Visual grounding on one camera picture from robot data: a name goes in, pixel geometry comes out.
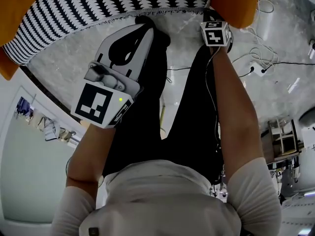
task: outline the marble floor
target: marble floor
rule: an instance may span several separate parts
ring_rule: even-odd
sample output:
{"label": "marble floor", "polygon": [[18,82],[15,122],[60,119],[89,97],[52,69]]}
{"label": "marble floor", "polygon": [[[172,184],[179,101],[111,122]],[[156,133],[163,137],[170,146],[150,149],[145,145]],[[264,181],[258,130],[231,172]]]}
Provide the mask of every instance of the marble floor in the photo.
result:
{"label": "marble floor", "polygon": [[[315,24],[310,12],[315,4],[308,0],[270,0],[275,7],[267,40],[279,55],[279,61],[311,63],[307,54],[309,42],[314,37]],[[202,44],[199,22],[202,15],[179,13],[152,17],[158,28],[168,32],[171,45],[167,50],[168,65],[173,68],[190,67],[198,48]],[[35,56],[28,64],[31,72],[63,104],[70,108],[75,83],[84,76],[87,66],[94,59],[102,40],[113,32],[134,23],[133,18],[116,20],[111,24],[93,26],[60,40]],[[264,25],[264,18],[255,24]],[[252,34],[231,29],[234,45],[229,57],[235,60],[258,47],[263,59],[271,59],[272,53],[258,44]],[[249,72],[251,56],[234,63],[239,75]],[[181,100],[188,70],[169,71],[173,83],[166,82],[163,97],[166,105],[163,128],[171,128]],[[315,66],[279,64],[269,69],[264,77],[252,73],[242,78],[254,103],[261,126],[275,117],[290,115],[298,118],[308,108],[315,105]]]}

